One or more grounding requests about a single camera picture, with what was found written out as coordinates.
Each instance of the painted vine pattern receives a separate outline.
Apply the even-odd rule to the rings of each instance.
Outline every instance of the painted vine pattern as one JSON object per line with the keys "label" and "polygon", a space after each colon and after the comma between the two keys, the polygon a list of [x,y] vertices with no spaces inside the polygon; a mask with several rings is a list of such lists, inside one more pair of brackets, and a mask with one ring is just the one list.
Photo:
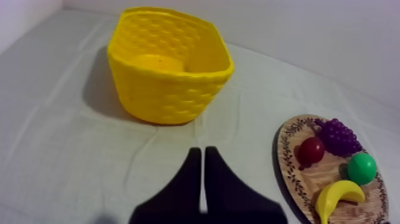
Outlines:
{"label": "painted vine pattern", "polygon": [[[292,183],[295,184],[295,191],[296,193],[302,198],[303,200],[303,205],[309,209],[311,212],[313,218],[315,220],[319,219],[319,215],[314,209],[314,206],[311,204],[311,199],[307,197],[306,192],[304,191],[304,187],[302,186],[302,182],[296,177],[296,174],[293,172],[296,167],[291,161],[291,158],[293,157],[293,152],[289,148],[289,138],[293,137],[297,132],[300,132],[303,130],[304,125],[307,125],[310,127],[312,130],[315,131],[315,127],[317,126],[314,123],[314,119],[307,117],[306,119],[297,119],[296,123],[291,124],[290,127],[287,127],[285,130],[285,135],[281,136],[280,142],[282,143],[282,148],[283,148],[283,155],[284,155],[284,161],[286,167],[288,167],[287,171],[287,178],[292,181]],[[380,200],[382,202],[382,211],[379,213],[377,219],[374,221],[374,224],[381,224],[385,220],[385,214],[388,213],[388,196],[386,194],[384,185],[383,185],[383,180],[380,175],[380,173],[376,174],[376,179],[379,183],[378,189],[380,190]]]}

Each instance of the purple grapes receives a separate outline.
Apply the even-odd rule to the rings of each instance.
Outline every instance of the purple grapes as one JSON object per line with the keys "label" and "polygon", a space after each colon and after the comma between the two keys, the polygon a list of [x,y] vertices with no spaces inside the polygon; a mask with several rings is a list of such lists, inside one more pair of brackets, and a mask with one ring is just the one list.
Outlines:
{"label": "purple grapes", "polygon": [[328,122],[316,119],[315,123],[322,127],[318,137],[324,142],[326,151],[341,157],[349,157],[361,151],[357,136],[338,119]]}

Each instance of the plastic banana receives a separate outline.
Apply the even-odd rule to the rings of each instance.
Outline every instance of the plastic banana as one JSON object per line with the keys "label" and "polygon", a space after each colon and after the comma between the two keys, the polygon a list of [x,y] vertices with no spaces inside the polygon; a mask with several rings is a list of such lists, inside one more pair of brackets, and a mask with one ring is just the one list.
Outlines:
{"label": "plastic banana", "polygon": [[321,224],[328,224],[328,218],[339,200],[362,203],[365,201],[365,195],[363,190],[353,181],[337,181],[326,186],[315,204],[315,209],[321,218]]}

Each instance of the white wall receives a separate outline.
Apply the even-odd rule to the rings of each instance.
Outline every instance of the white wall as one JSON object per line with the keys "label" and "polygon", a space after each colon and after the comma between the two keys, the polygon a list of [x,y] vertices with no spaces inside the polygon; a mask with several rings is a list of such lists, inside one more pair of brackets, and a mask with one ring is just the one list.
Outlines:
{"label": "white wall", "polygon": [[63,0],[0,0],[0,54],[62,6]]}
{"label": "white wall", "polygon": [[206,20],[224,38],[328,76],[400,108],[399,0],[65,0],[106,13],[170,7]]}

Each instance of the basket rim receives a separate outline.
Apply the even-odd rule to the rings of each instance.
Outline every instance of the basket rim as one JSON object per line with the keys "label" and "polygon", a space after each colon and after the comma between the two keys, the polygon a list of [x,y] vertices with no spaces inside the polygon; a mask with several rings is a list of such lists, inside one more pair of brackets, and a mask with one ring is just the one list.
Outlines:
{"label": "basket rim", "polygon": [[112,34],[112,37],[110,39],[110,42],[107,46],[107,55],[109,58],[112,58],[113,60],[121,63],[123,66],[128,67],[130,69],[135,68],[135,70],[140,70],[140,71],[144,71],[144,72],[157,72],[158,74],[162,74],[164,76],[171,76],[171,77],[226,77],[226,76],[230,76],[234,70],[235,70],[235,65],[233,63],[233,60],[229,54],[229,51],[226,47],[225,41],[223,40],[223,38],[221,37],[220,32],[218,31],[218,29],[215,27],[215,25],[213,25],[210,22],[207,22],[205,20],[202,20],[200,18],[194,17],[192,15],[186,14],[186,13],[181,13],[179,11],[175,11],[172,9],[168,9],[168,8],[157,8],[157,7],[134,7],[134,8],[128,8],[125,9],[122,12],[122,15],[120,16],[120,19],[118,20],[118,24],[115,28],[115,30],[118,29],[118,27],[120,26],[120,22],[122,20],[125,19],[125,17],[127,15],[130,14],[136,14],[136,13],[142,13],[142,12],[155,12],[155,13],[165,13],[165,14],[169,14],[172,16],[176,16],[176,17],[180,17],[186,20],[190,20],[196,23],[201,23],[204,26],[209,26],[212,29],[214,29],[219,37],[219,41],[223,46],[224,51],[226,52],[227,55],[227,59],[229,62],[229,65],[227,66],[226,69],[223,70],[219,70],[219,71],[212,71],[212,72],[186,72],[186,71],[180,71],[180,72],[176,72],[176,71],[162,71],[162,70],[154,70],[154,69],[148,69],[148,68],[144,68],[144,67],[138,67],[138,66],[132,66],[128,61],[124,60],[123,58],[120,58],[118,56],[115,56],[113,53],[111,53],[111,45],[114,42],[115,39],[115,31]]}

